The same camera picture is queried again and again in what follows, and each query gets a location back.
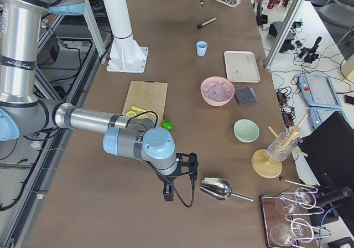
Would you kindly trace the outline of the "steel muddler with black tip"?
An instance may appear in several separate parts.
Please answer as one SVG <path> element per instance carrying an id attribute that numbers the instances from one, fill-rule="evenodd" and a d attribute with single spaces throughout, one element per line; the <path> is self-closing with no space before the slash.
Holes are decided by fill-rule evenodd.
<path id="1" fill-rule="evenodd" d="M 209 20 L 207 20 L 207 21 L 205 21 L 203 23 L 200 23 L 200 24 L 197 25 L 197 29 L 201 29 L 201 28 L 207 26 L 208 24 L 214 22 L 215 20 L 216 20 L 216 17 L 211 18 L 211 19 L 209 19 Z"/>

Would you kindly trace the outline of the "steel ice scoop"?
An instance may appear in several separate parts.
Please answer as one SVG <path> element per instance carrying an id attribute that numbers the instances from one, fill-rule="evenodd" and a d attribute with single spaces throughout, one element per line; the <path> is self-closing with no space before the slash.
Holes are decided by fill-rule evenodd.
<path id="1" fill-rule="evenodd" d="M 250 196 L 234 192 L 231 183 L 221 178 L 203 178 L 201 180 L 200 190 L 217 200 L 227 200 L 231 196 L 234 196 L 250 202 L 254 201 Z"/>

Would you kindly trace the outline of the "pink bowl of ice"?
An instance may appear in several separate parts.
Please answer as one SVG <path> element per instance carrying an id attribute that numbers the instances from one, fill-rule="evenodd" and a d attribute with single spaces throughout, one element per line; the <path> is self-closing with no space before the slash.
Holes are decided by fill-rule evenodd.
<path id="1" fill-rule="evenodd" d="M 234 97 L 235 88 L 233 84 L 224 77 L 212 76 L 205 79 L 200 85 L 203 100 L 215 107 L 220 107 Z"/>

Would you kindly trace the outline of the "green lime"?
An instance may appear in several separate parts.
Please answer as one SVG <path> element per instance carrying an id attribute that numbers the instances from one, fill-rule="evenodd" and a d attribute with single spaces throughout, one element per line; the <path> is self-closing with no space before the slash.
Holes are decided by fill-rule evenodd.
<path id="1" fill-rule="evenodd" d="M 162 122 L 160 123 L 161 127 L 168 130 L 168 131 L 172 131 L 174 129 L 174 124 L 169 121 L 169 120 L 162 120 Z"/>

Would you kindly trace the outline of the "beige rabbit tray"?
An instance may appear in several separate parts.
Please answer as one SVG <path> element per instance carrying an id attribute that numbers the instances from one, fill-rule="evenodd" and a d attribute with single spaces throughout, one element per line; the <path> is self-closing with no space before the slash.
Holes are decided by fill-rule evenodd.
<path id="1" fill-rule="evenodd" d="M 230 82 L 260 82 L 256 58 L 251 51 L 225 51 L 223 53 L 226 77 Z"/>

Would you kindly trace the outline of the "yellow plastic knife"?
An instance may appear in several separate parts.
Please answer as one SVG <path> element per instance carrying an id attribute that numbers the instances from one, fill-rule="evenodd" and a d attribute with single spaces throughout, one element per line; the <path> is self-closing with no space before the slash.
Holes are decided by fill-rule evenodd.
<path id="1" fill-rule="evenodd" d="M 154 115 L 154 114 L 155 114 L 155 112 L 154 112 L 154 111 L 151 111 L 151 110 L 145 110 L 145 109 L 142 109 L 142 108 L 137 107 L 137 106 L 132 106 L 132 107 L 131 107 L 131 110 L 132 110 L 132 111 L 138 111 L 138 112 L 145 112 L 145 113 L 152 114 L 152 115 Z"/>

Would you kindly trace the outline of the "wooden cutting board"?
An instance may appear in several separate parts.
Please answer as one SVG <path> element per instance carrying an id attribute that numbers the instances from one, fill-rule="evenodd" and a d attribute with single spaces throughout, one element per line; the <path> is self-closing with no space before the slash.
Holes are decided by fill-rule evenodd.
<path id="1" fill-rule="evenodd" d="M 132 106 L 154 111 L 158 123 L 164 116 L 168 84 L 165 82 L 131 81 L 122 114 L 126 115 Z"/>

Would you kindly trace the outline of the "green ceramic bowl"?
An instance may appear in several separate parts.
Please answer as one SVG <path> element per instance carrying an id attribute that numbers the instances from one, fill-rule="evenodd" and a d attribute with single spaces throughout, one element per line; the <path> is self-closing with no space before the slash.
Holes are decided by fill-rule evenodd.
<path id="1" fill-rule="evenodd" d="M 235 137 L 244 143 L 255 141 L 260 134 L 258 126 L 251 120 L 241 119 L 235 122 L 233 126 Z"/>

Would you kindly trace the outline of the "grey folded cloth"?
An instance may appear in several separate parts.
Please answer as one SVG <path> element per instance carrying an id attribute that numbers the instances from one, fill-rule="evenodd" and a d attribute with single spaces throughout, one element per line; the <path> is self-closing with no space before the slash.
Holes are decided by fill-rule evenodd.
<path id="1" fill-rule="evenodd" d="M 250 86 L 235 88 L 235 98 L 239 105 L 249 105 L 258 102 L 254 90 Z"/>

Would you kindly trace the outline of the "clear textured glass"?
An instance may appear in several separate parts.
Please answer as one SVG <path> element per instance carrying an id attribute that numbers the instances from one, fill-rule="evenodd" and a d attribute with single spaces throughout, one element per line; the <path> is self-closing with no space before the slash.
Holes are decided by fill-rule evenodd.
<path id="1" fill-rule="evenodd" d="M 281 132 L 278 137 L 268 146 L 267 152 L 272 160 L 284 161 L 292 153 L 293 149 L 298 145 L 298 140 L 295 138 L 287 145 L 284 145 L 289 134 Z"/>

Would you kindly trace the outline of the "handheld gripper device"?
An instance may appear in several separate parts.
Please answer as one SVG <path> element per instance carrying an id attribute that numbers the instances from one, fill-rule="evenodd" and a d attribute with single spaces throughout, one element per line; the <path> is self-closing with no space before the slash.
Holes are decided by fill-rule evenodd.
<path id="1" fill-rule="evenodd" d="M 318 37 L 315 41 L 315 44 L 312 48 L 302 48 L 300 54 L 298 55 L 298 58 L 302 59 L 305 63 L 311 64 L 313 61 L 315 61 L 318 57 L 319 54 L 316 52 L 319 43 L 321 42 L 322 37 Z"/>

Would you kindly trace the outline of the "blue teach pendant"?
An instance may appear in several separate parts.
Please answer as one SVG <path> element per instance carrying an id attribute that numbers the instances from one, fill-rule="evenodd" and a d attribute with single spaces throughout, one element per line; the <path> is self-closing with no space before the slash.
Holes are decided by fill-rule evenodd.
<path id="1" fill-rule="evenodd" d="M 347 119 L 340 108 L 311 107 L 309 110 L 309 116 L 313 129 L 317 129 L 334 112 L 338 112 L 344 119 Z"/>
<path id="2" fill-rule="evenodd" d="M 303 98 L 311 107 L 340 109 L 341 103 L 328 76 L 300 74 L 298 86 Z"/>

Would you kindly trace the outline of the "black monitor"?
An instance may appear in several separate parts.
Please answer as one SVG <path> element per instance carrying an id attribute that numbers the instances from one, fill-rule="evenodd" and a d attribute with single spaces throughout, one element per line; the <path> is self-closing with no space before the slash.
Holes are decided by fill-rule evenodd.
<path id="1" fill-rule="evenodd" d="M 353 128 L 339 112 L 303 137 L 299 147 L 320 185 L 353 189 Z"/>

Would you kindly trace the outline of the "black smartphone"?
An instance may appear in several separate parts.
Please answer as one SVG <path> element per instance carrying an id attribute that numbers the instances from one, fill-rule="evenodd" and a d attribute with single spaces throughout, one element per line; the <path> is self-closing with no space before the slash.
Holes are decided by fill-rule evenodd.
<path id="1" fill-rule="evenodd" d="M 346 104 L 354 105 L 354 97 L 352 97 L 352 96 L 345 95 L 344 101 Z"/>

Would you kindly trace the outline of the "aluminium frame post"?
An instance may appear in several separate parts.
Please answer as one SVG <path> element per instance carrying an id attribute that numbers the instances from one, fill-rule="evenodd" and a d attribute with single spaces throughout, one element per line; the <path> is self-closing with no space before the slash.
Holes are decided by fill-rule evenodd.
<path id="1" fill-rule="evenodd" d="M 302 3 L 304 1 L 305 0 L 293 0 L 285 18 L 284 18 L 282 28 L 280 29 L 280 32 L 276 36 L 274 44 L 273 44 L 266 60 L 264 61 L 263 66 L 265 67 L 266 70 L 269 71 L 271 69 L 273 61 L 274 61 L 275 57 L 277 56 L 277 54 L 279 53 L 280 48 L 282 47 L 282 45 L 285 41 L 285 38 L 288 35 L 288 32 L 290 31 L 292 23 L 293 23 L 299 9 L 302 6 Z"/>

